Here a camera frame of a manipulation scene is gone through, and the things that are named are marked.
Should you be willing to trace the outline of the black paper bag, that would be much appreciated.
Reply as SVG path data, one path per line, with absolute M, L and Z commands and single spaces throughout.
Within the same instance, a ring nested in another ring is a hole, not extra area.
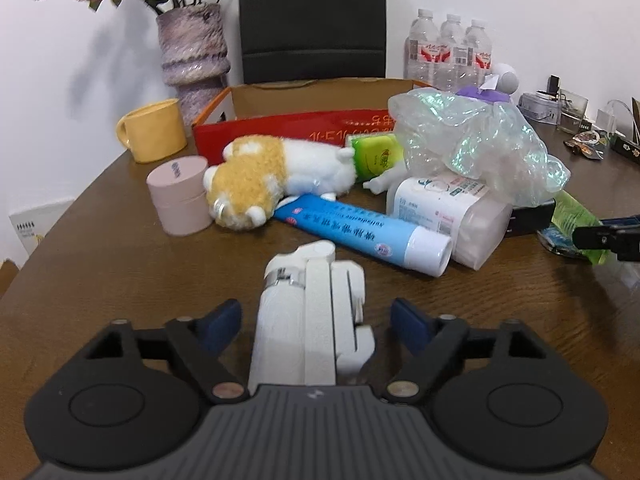
M 383 78 L 386 0 L 239 0 L 247 84 Z

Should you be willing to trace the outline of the iridescent plastic bag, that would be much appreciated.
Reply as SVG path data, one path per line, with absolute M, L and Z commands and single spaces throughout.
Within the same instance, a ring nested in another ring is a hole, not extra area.
M 482 181 L 518 207 L 551 200 L 570 180 L 567 166 L 510 102 L 486 103 L 427 87 L 392 96 L 387 107 L 415 177 L 448 169 Z

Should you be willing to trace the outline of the black rectangular box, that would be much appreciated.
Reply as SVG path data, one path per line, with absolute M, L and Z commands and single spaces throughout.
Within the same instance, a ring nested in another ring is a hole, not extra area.
M 550 226 L 555 210 L 555 200 L 548 200 L 537 207 L 514 207 L 506 227 L 506 236 L 536 234 Z

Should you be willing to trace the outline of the cardboard box orange trim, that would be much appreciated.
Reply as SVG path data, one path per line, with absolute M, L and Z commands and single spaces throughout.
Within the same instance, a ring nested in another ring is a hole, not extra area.
M 242 84 L 220 92 L 192 124 L 198 154 L 212 165 L 224 147 L 240 136 L 266 134 L 342 146 L 355 133 L 394 128 L 387 103 L 421 81 L 338 78 Z

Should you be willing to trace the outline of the purple tissue pack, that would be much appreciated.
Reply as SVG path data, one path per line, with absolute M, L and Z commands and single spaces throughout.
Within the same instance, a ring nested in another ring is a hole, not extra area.
M 511 97 L 498 90 L 480 89 L 474 86 L 466 86 L 456 92 L 457 96 L 477 99 L 486 103 L 509 103 Z

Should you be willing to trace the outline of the middle water bottle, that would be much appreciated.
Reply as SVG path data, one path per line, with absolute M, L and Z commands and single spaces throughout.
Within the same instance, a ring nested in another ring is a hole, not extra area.
M 457 92 L 464 73 L 466 47 L 461 16 L 448 14 L 440 26 L 434 85 L 442 91 Z

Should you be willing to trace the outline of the pink round container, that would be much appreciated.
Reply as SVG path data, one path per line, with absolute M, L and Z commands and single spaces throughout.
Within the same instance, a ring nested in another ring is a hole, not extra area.
M 203 184 L 207 168 L 205 157 L 183 156 L 164 162 L 146 177 L 152 203 L 168 235 L 191 235 L 213 223 Z

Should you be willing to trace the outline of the purple ceramic vase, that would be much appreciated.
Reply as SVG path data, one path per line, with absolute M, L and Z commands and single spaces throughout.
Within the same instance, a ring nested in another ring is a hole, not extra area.
M 177 93 L 186 130 L 210 101 L 226 88 L 230 70 L 221 7 L 201 3 L 156 18 L 166 86 Z

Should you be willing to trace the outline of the green soap box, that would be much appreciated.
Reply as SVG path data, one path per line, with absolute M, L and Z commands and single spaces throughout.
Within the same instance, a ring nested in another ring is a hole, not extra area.
M 393 133 L 349 134 L 345 146 L 355 151 L 358 182 L 378 177 L 404 159 L 404 149 Z

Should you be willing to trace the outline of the yellow mug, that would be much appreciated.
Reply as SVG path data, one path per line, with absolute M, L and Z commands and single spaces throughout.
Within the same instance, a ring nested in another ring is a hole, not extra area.
M 119 119 L 115 132 L 120 144 L 138 164 L 148 164 L 183 150 L 188 144 L 177 99 L 151 103 Z

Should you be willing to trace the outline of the blue toothpaste tube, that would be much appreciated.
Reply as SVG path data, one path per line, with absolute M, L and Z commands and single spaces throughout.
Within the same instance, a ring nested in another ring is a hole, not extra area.
M 432 278 L 445 272 L 452 254 L 448 235 L 312 194 L 285 200 L 273 217 L 322 240 Z

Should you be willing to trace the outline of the right water bottle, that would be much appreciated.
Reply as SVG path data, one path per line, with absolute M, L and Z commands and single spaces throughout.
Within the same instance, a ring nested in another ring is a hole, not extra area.
M 492 42 L 486 32 L 486 23 L 472 20 L 466 29 L 464 42 L 468 48 L 468 79 L 469 84 L 480 88 L 484 84 L 486 75 L 491 69 Z

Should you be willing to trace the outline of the orange white plush toy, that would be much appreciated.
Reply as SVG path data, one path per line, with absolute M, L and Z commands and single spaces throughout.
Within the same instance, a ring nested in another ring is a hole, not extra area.
M 278 136 L 241 136 L 203 176 L 208 212 L 217 226 L 248 231 L 270 220 L 286 198 L 336 200 L 354 186 L 355 150 Z

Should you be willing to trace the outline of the white wet wipes pack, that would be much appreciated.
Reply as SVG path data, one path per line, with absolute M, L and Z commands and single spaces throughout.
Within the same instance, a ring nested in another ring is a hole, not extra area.
M 512 206 L 485 183 L 442 170 L 392 184 L 386 212 L 449 236 L 454 261 L 477 271 L 502 242 Z

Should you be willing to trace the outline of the white box on floor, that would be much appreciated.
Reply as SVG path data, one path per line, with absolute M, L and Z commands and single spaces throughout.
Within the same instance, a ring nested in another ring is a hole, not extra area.
M 13 229 L 27 255 L 30 256 L 35 251 L 73 202 L 73 198 L 63 198 L 9 215 Z

